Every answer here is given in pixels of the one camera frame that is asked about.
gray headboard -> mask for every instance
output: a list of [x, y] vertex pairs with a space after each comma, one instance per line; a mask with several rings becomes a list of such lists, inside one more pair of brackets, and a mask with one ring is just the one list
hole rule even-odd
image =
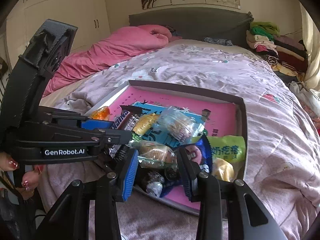
[[204, 37], [232, 40], [234, 45], [248, 48], [246, 30], [252, 14], [209, 7], [180, 7], [148, 11], [129, 16], [130, 26], [170, 25], [184, 38]]

beige curtain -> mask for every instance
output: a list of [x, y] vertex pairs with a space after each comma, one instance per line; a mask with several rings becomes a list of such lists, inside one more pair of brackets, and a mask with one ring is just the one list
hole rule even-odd
[[308, 70], [304, 82], [308, 88], [320, 91], [320, 32], [306, 9], [300, 4], [302, 36], [308, 51]]

green blanket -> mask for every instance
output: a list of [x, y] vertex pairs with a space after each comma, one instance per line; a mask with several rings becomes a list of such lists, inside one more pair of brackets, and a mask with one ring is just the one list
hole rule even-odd
[[254, 28], [254, 27], [259, 27], [262, 30], [266, 31], [267, 33], [275, 34], [278, 37], [280, 37], [280, 30], [279, 30], [278, 26], [274, 23], [271, 23], [271, 22], [251, 22], [250, 28]]
[[260, 27], [253, 27], [250, 30], [252, 35], [262, 35], [262, 36], [267, 36], [269, 40], [274, 41], [275, 39], [270, 33], [267, 33], [265, 30], [261, 29]]

screw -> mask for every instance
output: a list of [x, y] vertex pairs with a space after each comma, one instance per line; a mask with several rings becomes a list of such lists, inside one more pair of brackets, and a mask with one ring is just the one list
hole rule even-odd
[[109, 172], [109, 173], [107, 174], [107, 177], [108, 177], [109, 179], [114, 179], [116, 176], [117, 176], [117, 174], [116, 174], [115, 172]]
[[209, 174], [206, 173], [206, 172], [204, 172], [204, 171], [201, 171], [201, 172], [199, 173], [199, 176], [200, 176], [201, 178], [203, 178], [203, 179], [206, 179], [207, 177], [209, 177]]
[[236, 183], [238, 186], [240, 186], [240, 187], [242, 187], [242, 186], [244, 185], [244, 182], [243, 182], [242, 179], [237, 179], [237, 180], [235, 181], [235, 183]]
[[75, 179], [73, 182], [71, 182], [71, 185], [74, 187], [78, 187], [80, 185], [81, 181], [79, 179]]

robotic arm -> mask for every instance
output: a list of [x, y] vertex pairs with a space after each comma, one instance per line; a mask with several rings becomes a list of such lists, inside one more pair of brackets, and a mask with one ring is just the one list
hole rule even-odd
[[[105, 145], [127, 144], [132, 137], [130, 131], [105, 129], [104, 121], [39, 106], [49, 79], [70, 52], [76, 30], [74, 26], [46, 20], [12, 71], [0, 113], [0, 143], [2, 150], [20, 163], [13, 173], [13, 183], [21, 181], [25, 165], [96, 160], [99, 154], [104, 155]], [[90, 126], [99, 128], [85, 129]], [[199, 165], [189, 161], [185, 151], [181, 149], [178, 154], [178, 168], [190, 201], [201, 201], [197, 240], [222, 239], [221, 199], [227, 201], [230, 240], [286, 239], [242, 180], [228, 183], [200, 172]], [[95, 239], [121, 240], [116, 202], [124, 202], [131, 195], [137, 154], [129, 150], [116, 165], [105, 161], [106, 174], [97, 181], [74, 180], [36, 232], [21, 231], [20, 238], [87, 240], [89, 204], [95, 200]], [[14, 189], [12, 193], [19, 200], [20, 214], [25, 216], [28, 228], [28, 204]]]

